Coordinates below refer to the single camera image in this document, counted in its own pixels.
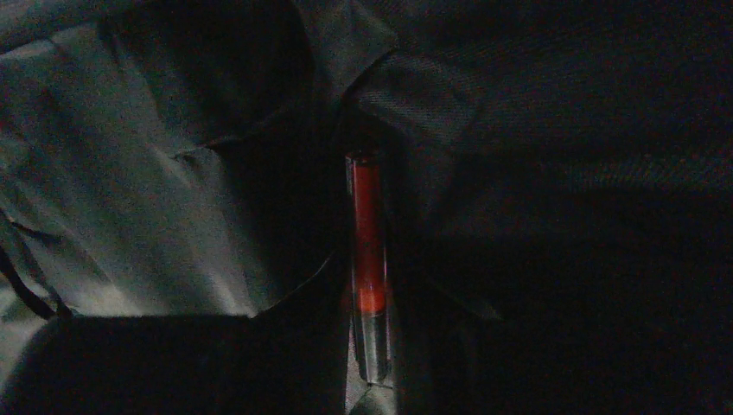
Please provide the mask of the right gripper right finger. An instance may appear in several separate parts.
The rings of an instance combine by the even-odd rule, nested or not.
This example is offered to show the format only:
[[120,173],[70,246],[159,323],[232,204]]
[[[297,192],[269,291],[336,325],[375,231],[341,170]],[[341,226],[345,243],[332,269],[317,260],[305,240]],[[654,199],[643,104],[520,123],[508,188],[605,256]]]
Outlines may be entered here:
[[732,272],[507,293],[483,318],[416,272],[393,281],[403,414],[729,414]]

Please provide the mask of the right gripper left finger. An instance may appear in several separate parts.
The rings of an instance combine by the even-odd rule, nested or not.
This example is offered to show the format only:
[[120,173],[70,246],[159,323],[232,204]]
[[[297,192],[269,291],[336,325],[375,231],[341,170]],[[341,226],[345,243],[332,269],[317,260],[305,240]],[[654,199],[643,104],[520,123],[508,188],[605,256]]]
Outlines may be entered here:
[[245,316],[76,316],[46,323],[1,391],[4,414],[342,414],[347,270],[334,254]]

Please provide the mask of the red cylindrical tube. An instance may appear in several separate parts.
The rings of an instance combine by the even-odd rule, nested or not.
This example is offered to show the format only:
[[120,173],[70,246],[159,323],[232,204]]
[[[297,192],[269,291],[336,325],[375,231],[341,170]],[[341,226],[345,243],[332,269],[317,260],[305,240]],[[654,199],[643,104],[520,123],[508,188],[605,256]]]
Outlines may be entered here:
[[346,155],[349,198],[350,280],[354,352],[359,376],[379,384],[388,376],[389,317],[386,236],[378,153]]

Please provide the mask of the black ribbed hard-shell suitcase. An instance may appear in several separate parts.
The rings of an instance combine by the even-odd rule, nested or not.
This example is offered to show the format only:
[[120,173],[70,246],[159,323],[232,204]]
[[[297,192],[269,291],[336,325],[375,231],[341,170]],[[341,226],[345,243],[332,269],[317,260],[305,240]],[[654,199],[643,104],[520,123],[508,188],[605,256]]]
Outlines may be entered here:
[[[379,384],[354,352],[358,150],[381,178]],[[1,273],[42,327],[253,318],[334,254],[342,414],[403,414],[403,271],[483,318],[534,286],[732,272],[731,2],[2,2]]]

